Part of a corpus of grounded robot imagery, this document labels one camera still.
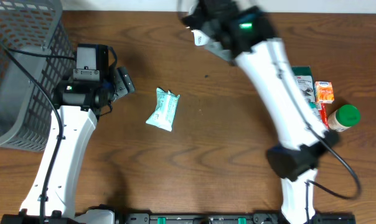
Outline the mint green wipes pack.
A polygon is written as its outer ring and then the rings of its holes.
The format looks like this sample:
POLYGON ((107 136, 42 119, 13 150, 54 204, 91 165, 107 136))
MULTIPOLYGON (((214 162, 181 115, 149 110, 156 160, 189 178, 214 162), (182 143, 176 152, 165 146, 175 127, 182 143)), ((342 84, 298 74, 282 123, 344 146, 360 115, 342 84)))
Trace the mint green wipes pack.
POLYGON ((146 124, 156 126, 166 131, 172 131, 172 124, 180 95, 175 95, 170 91, 157 88, 156 97, 156 108, 153 114, 147 119, 146 124))

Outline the green product pouch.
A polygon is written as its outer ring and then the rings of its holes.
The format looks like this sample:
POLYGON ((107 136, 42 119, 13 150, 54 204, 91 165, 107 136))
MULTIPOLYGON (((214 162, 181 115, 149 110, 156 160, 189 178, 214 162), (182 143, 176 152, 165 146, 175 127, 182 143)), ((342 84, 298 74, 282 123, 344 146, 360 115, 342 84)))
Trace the green product pouch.
POLYGON ((311 67, 292 67, 292 71, 296 78, 296 83, 298 84, 299 89, 301 90, 301 93, 311 108, 313 114, 318 120, 321 120, 321 115, 319 114, 319 110, 316 105, 314 80, 311 67))

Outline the small orange box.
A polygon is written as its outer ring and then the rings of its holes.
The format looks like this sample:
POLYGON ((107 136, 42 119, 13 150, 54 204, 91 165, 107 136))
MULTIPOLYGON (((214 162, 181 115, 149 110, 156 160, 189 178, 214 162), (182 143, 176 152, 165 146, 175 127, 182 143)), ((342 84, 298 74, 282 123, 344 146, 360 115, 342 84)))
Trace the small orange box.
POLYGON ((331 104, 334 101, 334 92, 331 82, 315 82, 317 103, 331 104))

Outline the red sachet stick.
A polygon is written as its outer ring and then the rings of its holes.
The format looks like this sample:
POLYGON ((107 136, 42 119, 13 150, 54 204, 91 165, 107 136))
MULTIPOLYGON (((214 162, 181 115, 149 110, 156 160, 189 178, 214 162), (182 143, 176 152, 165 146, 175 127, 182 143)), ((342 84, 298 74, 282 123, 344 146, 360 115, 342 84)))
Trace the red sachet stick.
POLYGON ((325 125, 325 127, 328 129, 329 125, 328 125, 328 121, 327 121, 327 113, 326 113, 325 106, 324 106, 323 103, 320 103, 319 106, 320 106, 319 114, 321 116, 321 120, 322 120, 323 124, 325 125))

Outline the green lid spice jar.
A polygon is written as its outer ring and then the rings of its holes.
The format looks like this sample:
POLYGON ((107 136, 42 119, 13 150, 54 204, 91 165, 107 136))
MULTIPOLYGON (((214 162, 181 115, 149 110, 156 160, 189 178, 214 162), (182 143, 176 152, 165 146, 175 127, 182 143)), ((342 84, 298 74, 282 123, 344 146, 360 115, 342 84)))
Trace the green lid spice jar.
POLYGON ((343 132, 361 120, 360 111, 353 105, 344 105, 331 113, 327 119, 329 128, 337 132, 343 132))

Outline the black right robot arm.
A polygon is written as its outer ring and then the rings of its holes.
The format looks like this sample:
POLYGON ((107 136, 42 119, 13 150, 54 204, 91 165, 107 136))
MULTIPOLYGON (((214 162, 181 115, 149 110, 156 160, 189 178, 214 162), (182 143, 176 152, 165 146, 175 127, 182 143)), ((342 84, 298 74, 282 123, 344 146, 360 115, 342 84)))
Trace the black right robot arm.
POLYGON ((314 217, 313 188, 319 158, 339 136, 328 130, 299 89, 282 38, 258 6, 242 10, 235 1, 197 1, 182 23, 208 37, 206 49, 242 69, 268 110, 278 145, 266 152, 281 179, 281 213, 288 223, 314 217))

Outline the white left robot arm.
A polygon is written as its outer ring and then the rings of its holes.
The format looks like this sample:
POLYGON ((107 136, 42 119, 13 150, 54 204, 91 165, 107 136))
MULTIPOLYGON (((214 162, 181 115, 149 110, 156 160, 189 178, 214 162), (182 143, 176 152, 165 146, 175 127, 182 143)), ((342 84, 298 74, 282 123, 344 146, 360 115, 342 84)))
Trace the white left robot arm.
POLYGON ((134 92, 125 67, 112 68, 108 77, 96 80, 93 70, 76 69, 54 89, 55 111, 45 143, 17 138, 3 147, 35 151, 43 149, 39 170, 17 215, 4 215, 2 223, 116 223, 114 210, 104 205, 82 215, 75 213, 77 182, 87 144, 101 113, 96 100, 106 105, 134 92))

